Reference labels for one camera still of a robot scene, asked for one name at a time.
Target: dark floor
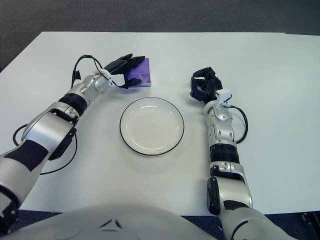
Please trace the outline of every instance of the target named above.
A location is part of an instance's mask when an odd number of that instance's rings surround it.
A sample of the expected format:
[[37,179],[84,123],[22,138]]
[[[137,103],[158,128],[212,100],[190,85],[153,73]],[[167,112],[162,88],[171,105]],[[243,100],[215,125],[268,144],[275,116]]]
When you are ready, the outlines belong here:
[[[320,0],[0,0],[0,71],[42,31],[284,32],[320,35]],[[14,229],[52,213],[21,211]],[[186,217],[218,239],[215,217]],[[316,240],[300,213],[268,215],[297,239]]]

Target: plate rim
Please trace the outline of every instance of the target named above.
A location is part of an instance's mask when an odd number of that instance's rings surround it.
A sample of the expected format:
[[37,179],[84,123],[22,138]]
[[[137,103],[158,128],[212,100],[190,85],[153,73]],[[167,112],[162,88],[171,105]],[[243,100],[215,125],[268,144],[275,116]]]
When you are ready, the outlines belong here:
[[[132,104],[134,104],[135,102],[137,102],[137,101],[139,101],[139,100],[142,100],[142,99],[161,99],[161,100],[166,101],[167,103],[171,104],[171,105],[178,111],[178,113],[180,114],[181,119],[182,119],[182,124],[183,124],[182,134],[181,134],[181,137],[180,137],[179,141],[176,143],[176,145],[174,145],[174,146],[173,146],[172,148],[170,148],[169,150],[164,151],[164,152],[162,152],[162,153],[158,153],[158,154],[146,154],[146,153],[142,153],[142,152],[139,152],[139,151],[133,149],[131,146],[129,146],[129,144],[128,144],[128,143],[126,142],[126,140],[124,139],[124,136],[123,136],[122,131],[121,131],[121,121],[122,121],[122,117],[124,116],[124,113],[125,113],[125,111],[127,110],[127,108],[129,108]],[[124,143],[125,143],[131,150],[135,151],[135,152],[138,153],[138,154],[144,155],[144,156],[159,156],[159,155],[163,155],[163,154],[166,154],[166,153],[170,152],[172,149],[174,149],[176,146],[178,146],[178,144],[181,142],[182,137],[184,136],[184,133],[185,133],[185,121],[184,121],[184,117],[182,116],[182,114],[181,114],[181,112],[179,111],[179,109],[178,109],[175,105],[173,105],[171,102],[169,102],[168,100],[165,100],[165,99],[163,99],[163,98],[161,98],[161,97],[156,97],[156,96],[146,96],[146,97],[142,97],[142,98],[139,98],[139,99],[131,102],[131,103],[124,109],[123,113],[121,114],[120,121],[119,121],[119,130],[120,130],[120,134],[121,134],[122,140],[124,141]]]

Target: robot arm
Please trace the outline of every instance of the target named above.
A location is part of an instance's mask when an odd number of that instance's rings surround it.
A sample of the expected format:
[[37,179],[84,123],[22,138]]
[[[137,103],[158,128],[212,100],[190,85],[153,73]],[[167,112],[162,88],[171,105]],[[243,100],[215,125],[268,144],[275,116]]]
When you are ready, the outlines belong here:
[[222,88],[211,67],[193,74],[190,95],[205,103],[203,111],[208,127],[211,176],[207,181],[207,208],[218,216],[225,239],[294,239],[253,209],[245,171],[239,161],[232,115],[228,110],[234,107],[230,105],[232,95]]
[[73,86],[57,102],[35,117],[25,128],[21,143],[0,155],[1,232],[16,220],[17,209],[26,199],[47,160],[61,157],[76,134],[79,118],[108,87],[128,88],[141,82],[124,74],[145,59],[132,54],[119,58],[104,69]]

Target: white table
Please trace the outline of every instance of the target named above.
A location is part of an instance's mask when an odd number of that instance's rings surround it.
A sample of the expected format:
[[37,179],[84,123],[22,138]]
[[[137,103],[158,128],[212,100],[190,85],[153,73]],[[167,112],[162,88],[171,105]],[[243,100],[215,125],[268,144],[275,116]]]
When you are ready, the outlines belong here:
[[[206,183],[209,148],[203,104],[189,96],[193,72],[211,66],[232,104],[249,121],[238,145],[253,206],[265,213],[320,209],[320,37],[282,33],[43,32],[0,73],[0,152],[14,147],[12,134],[70,88],[79,56],[105,66],[128,53],[150,58],[152,85],[109,89],[82,116],[72,164],[40,176],[25,210],[66,212],[105,203],[157,206],[179,215],[209,215]],[[82,77],[95,69],[79,64]],[[141,156],[123,142],[124,109],[142,97],[160,97],[181,112],[180,144],[157,157]],[[239,138],[241,116],[234,117]],[[61,159],[44,171],[62,166]]]

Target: purple block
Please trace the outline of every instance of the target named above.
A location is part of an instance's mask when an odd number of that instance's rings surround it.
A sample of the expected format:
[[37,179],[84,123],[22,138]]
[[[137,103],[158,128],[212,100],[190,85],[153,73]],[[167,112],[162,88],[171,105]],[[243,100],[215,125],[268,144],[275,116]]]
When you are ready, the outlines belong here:
[[131,88],[150,87],[151,78],[149,70],[149,58],[145,58],[136,68],[133,68],[129,73],[125,75],[129,79],[141,79],[141,83]]

